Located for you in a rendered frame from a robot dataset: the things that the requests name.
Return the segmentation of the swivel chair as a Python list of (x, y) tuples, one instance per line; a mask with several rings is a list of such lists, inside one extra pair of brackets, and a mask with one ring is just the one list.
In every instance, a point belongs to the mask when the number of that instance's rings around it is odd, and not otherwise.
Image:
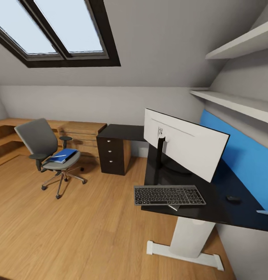
[[(58, 140), (46, 119), (35, 119), (33, 121), (18, 125), (14, 129), (30, 151), (31, 155), (29, 155), (29, 158), (36, 160), (38, 171), (40, 173), (43, 173), (47, 170), (57, 172), (53, 178), (41, 185), (42, 190), (46, 189), (44, 184), (61, 176), (58, 192), (56, 195), (56, 198), (59, 199), (59, 190), (61, 188), (62, 180), (64, 179), (64, 181), (67, 182), (67, 175), (81, 180), (83, 184), (86, 183), (84, 179), (69, 174), (69, 172), (79, 168), (81, 168), (81, 171), (84, 170), (84, 168), (81, 166), (69, 170), (69, 167), (75, 164), (80, 158), (81, 153), (78, 149), (75, 149), (77, 152), (64, 163), (50, 161), (52, 157), (57, 155), (62, 150), (57, 152)], [(72, 137), (62, 136), (59, 139), (64, 140), (63, 149), (66, 149), (66, 141), (72, 140)]]

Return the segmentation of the monitor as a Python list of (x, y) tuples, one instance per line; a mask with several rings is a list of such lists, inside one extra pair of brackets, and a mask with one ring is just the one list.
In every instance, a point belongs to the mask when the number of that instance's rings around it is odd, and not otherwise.
[(156, 169), (164, 167), (162, 152), (199, 177), (212, 182), (230, 134), (145, 108), (144, 139), (157, 148)]

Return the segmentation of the mouse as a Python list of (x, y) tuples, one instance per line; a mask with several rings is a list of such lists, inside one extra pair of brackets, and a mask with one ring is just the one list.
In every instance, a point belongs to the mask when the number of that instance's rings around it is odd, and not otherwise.
[(235, 203), (241, 203), (241, 199), (238, 196), (227, 194), (228, 200)]

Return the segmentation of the keyboard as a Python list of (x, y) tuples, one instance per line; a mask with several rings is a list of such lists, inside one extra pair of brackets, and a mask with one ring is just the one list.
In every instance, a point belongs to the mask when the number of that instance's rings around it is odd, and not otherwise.
[(206, 205), (195, 185), (134, 185), (134, 205)]

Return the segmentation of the folder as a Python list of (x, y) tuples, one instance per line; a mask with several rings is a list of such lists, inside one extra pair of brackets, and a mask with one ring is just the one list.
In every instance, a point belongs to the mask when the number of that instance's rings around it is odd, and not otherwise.
[(72, 157), (77, 151), (74, 149), (64, 149), (61, 152), (59, 152), (56, 156), (56, 158), (51, 158), (50, 161), (57, 162), (57, 163), (64, 163), (67, 161), (70, 157)]

